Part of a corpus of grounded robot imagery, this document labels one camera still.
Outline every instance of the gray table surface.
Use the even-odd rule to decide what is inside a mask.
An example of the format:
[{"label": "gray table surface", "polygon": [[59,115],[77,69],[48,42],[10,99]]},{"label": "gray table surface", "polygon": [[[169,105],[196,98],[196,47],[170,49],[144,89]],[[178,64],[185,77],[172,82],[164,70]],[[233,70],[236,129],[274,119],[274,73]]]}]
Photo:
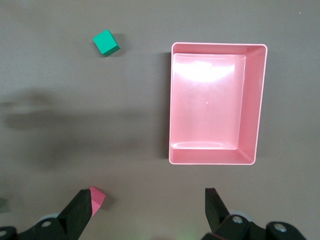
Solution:
[{"label": "gray table surface", "polygon": [[[92,38],[110,29],[121,50]],[[252,166],[168,161],[174,42],[268,46]],[[199,240],[204,190],[320,236],[318,0],[0,0],[0,226],[107,194],[81,240]]]}]

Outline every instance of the pink block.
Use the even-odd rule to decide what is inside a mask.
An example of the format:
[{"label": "pink block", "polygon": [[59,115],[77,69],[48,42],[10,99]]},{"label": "pink block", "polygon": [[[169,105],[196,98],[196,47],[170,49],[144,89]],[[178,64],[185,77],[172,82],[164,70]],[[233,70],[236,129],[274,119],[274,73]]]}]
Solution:
[{"label": "pink block", "polygon": [[102,203],[105,200],[106,195],[100,192],[99,190],[97,190],[93,186],[91,186],[89,189],[91,192],[91,206],[92,206],[92,216],[93,216],[101,207]]},{"label": "pink block", "polygon": [[169,161],[253,164],[267,47],[176,42],[171,54]]}]

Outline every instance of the screw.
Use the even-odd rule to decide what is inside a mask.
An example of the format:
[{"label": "screw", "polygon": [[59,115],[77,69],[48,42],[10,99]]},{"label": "screw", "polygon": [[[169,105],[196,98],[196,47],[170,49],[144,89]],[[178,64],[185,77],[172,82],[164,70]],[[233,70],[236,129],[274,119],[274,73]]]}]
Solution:
[{"label": "screw", "polygon": [[285,232],[287,231],[286,227],[283,226],[283,225],[280,224],[280,223],[276,223],[276,224],[274,224],[273,226],[274,226],[274,228],[275,228],[276,230],[278,230],[279,232],[285,233]]},{"label": "screw", "polygon": [[7,231],[6,230],[3,230],[3,231],[0,231],[0,237],[3,237],[7,234]]},{"label": "screw", "polygon": [[233,218],[232,218],[232,220],[236,223],[236,224],[242,224],[244,221],[242,220],[242,218],[241,217],[239,217],[239,216],[234,216]]},{"label": "screw", "polygon": [[44,223],[41,224],[41,227],[46,228],[46,227],[48,227],[50,225],[51,225],[50,221],[45,221]]}]

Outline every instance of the green cube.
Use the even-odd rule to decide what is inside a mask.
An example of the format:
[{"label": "green cube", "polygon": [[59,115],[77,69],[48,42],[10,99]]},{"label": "green cube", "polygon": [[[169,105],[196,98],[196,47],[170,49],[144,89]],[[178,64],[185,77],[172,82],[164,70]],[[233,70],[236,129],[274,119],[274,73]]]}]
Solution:
[{"label": "green cube", "polygon": [[95,36],[93,38],[93,41],[98,47],[100,53],[102,53],[106,57],[114,54],[120,49],[114,36],[112,36],[111,32],[108,29]]}]

